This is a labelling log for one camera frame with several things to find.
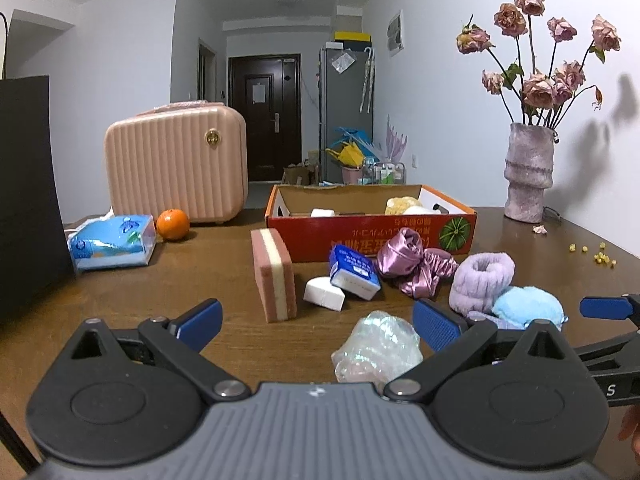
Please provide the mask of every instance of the suitcase handle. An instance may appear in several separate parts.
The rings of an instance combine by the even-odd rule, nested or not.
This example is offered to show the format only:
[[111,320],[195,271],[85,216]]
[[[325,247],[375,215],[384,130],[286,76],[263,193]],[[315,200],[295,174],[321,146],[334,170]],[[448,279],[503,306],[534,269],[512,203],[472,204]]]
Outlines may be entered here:
[[145,115],[159,114],[162,112],[175,112],[176,110],[188,110],[190,108],[204,108],[207,106],[224,106],[224,103],[210,103],[209,101],[181,101],[179,103],[170,103],[167,105],[157,106],[146,112],[137,114],[136,117],[142,117]]

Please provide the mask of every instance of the lavender plush wristband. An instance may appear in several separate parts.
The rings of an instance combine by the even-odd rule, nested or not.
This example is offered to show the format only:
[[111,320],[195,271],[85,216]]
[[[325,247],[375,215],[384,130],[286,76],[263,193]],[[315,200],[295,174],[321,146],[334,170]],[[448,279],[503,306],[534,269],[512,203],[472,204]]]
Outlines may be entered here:
[[491,312],[495,300],[510,285],[515,264],[506,253],[469,256],[453,276],[449,306],[466,316],[471,310]]

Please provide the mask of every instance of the door handle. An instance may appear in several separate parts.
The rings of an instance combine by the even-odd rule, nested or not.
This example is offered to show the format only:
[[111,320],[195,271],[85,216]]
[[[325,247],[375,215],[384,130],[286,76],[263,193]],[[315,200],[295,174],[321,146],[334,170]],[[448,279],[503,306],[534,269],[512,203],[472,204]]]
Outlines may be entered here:
[[274,123],[276,123],[275,124],[275,132],[277,134],[279,134],[280,133],[280,114],[274,114],[274,117],[275,117],[275,119],[272,119],[272,121]]

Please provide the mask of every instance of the suitcase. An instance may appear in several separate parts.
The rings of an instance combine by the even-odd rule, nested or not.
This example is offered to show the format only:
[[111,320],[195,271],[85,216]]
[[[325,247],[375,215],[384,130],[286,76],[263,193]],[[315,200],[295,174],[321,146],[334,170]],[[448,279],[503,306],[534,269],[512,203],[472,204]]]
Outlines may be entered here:
[[222,103],[174,103],[114,123],[104,154],[116,215],[179,208],[194,223],[225,222],[244,207],[246,125]]

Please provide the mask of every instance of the blue fuzzy scrunchie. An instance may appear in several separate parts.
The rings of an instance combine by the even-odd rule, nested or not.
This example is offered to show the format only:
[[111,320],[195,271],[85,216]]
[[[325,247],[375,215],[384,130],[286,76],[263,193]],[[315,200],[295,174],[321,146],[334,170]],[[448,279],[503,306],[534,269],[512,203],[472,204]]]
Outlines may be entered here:
[[492,312],[523,330],[534,319],[548,319],[558,330],[568,320],[558,299],[535,286],[510,286],[495,300]]

